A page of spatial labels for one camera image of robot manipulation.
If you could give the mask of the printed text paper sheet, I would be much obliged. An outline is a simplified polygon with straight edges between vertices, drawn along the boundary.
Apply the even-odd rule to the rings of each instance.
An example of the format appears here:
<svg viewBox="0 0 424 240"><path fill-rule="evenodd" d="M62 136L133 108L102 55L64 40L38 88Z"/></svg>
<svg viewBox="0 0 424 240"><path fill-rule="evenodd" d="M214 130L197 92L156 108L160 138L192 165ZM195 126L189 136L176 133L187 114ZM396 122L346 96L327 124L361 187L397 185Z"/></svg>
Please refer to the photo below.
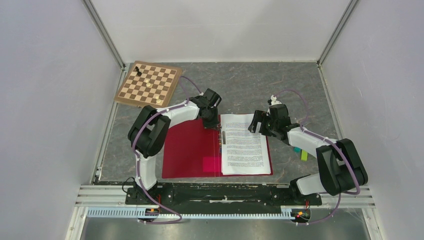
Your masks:
<svg viewBox="0 0 424 240"><path fill-rule="evenodd" d="M271 175L272 166L266 136L248 130L253 114L222 114L221 172L224 176Z"/></svg>

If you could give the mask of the red clip file folder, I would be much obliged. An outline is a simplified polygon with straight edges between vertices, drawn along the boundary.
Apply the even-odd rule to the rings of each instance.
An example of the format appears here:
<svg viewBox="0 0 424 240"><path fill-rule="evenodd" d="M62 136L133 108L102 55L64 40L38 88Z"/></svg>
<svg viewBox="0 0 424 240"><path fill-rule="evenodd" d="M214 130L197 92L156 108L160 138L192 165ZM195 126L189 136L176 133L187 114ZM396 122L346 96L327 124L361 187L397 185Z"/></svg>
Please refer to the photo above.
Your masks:
<svg viewBox="0 0 424 240"><path fill-rule="evenodd" d="M221 125L206 129L202 120L190 120L168 131L161 176L164 179L233 177L222 174Z"/></svg>

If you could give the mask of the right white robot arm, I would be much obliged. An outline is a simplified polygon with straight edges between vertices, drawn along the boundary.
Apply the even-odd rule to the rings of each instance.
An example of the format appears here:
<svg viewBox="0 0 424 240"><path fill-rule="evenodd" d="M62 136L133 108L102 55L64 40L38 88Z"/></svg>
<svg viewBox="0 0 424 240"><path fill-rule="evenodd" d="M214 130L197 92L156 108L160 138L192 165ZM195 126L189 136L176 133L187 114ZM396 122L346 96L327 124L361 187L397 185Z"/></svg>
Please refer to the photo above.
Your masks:
<svg viewBox="0 0 424 240"><path fill-rule="evenodd" d="M357 195L368 183L368 174L354 143L320 136L293 123L285 104L271 105L267 111L256 110L248 127L251 133L275 137L286 145L299 148L317 160L318 173L290 182L289 199L302 204L311 194L341 193Z"/></svg>

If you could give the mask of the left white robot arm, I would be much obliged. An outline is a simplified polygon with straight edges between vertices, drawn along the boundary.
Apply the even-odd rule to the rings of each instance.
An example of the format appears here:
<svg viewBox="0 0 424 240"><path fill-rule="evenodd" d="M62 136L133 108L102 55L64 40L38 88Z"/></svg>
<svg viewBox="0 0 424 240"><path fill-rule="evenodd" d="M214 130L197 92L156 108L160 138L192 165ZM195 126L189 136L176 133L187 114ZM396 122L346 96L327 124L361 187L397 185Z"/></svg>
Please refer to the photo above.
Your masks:
<svg viewBox="0 0 424 240"><path fill-rule="evenodd" d="M197 119L202 120L206 129L217 128L221 101L222 97L208 88L180 104L163 108L142 107L127 137L135 155L135 182L140 187L137 196L143 203L151 204L157 198L157 191L153 188L157 184L156 159L164 147L169 129Z"/></svg>

